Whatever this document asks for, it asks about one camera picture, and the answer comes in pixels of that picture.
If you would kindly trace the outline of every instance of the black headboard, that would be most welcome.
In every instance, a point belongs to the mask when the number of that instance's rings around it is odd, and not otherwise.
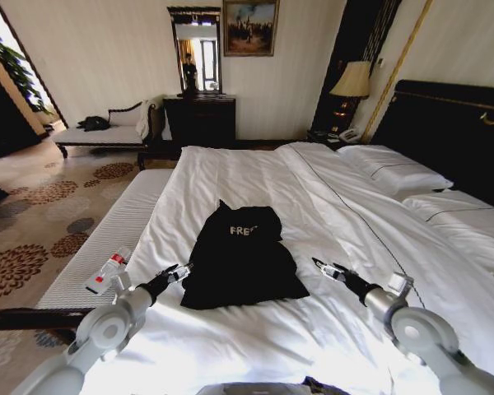
[[[399,81],[371,144],[388,146],[494,206],[494,88]]]

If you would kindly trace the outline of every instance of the floor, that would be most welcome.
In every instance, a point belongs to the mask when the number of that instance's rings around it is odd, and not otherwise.
[[[35,307],[137,174],[134,151],[70,147],[46,139],[0,159],[0,309]],[[147,168],[173,168],[155,160]],[[63,350],[45,332],[0,332],[0,393]]]

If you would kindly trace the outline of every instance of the telephone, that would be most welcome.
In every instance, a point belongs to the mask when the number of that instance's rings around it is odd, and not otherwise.
[[[338,136],[343,142],[358,142],[361,138],[361,134],[355,128],[349,128]]]

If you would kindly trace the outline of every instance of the green leaves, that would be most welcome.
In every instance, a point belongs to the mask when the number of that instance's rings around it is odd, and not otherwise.
[[[0,38],[0,63],[6,69],[9,77],[15,82],[16,87],[22,93],[31,109],[35,112],[44,111],[48,114],[49,112],[44,107],[42,96],[35,89],[30,78],[32,74],[21,64],[25,60],[26,58],[20,53],[2,44],[2,38]]]

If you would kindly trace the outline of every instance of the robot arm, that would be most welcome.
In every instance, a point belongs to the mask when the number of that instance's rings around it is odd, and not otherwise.
[[[189,267],[176,267],[169,267],[135,290],[124,289],[114,304],[92,310],[81,321],[76,340],[62,354],[36,368],[12,395],[78,394],[93,364],[121,352],[144,324],[145,312],[156,303],[157,296],[189,274]]]
[[[494,376],[478,369],[461,352],[454,329],[429,310],[408,307],[406,295],[412,278],[395,273],[389,283],[391,291],[386,291],[343,266],[313,261],[325,276],[344,283],[359,297],[402,353],[432,369],[443,395],[494,395]]]

